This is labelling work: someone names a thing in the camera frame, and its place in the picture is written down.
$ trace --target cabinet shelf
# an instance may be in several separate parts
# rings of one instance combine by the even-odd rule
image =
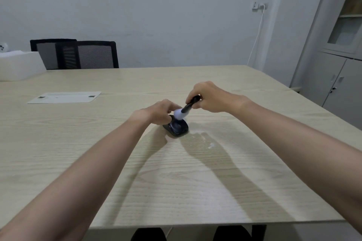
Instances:
[[[340,15],[338,18],[362,17],[362,15]]]

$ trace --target person's left hand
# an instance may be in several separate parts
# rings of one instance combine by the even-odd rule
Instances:
[[[165,125],[171,122],[171,116],[169,116],[169,113],[181,108],[181,106],[175,104],[174,102],[164,99],[145,109],[135,111],[132,116],[146,117],[150,123]]]

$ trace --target forearm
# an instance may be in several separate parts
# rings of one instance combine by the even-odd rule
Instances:
[[[51,240],[94,217],[148,125],[147,120],[131,117],[102,138],[15,216],[2,234]]]
[[[231,114],[342,215],[362,211],[362,153],[327,134],[244,98]]]

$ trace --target office chair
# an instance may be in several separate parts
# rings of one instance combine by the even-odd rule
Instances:
[[[119,68],[114,41],[71,41],[55,44],[60,69]]]
[[[77,41],[76,39],[50,38],[30,40],[31,51],[38,51],[47,70],[58,69],[57,54],[55,51],[55,43]]]

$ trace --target light wooden table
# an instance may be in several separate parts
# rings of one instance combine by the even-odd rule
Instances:
[[[206,80],[362,147],[360,130],[246,66],[48,71],[0,82],[0,227],[132,111],[164,98],[183,105]],[[102,94],[26,104],[72,91]],[[342,220],[231,115],[192,110],[186,120],[182,138],[146,130],[92,227]]]

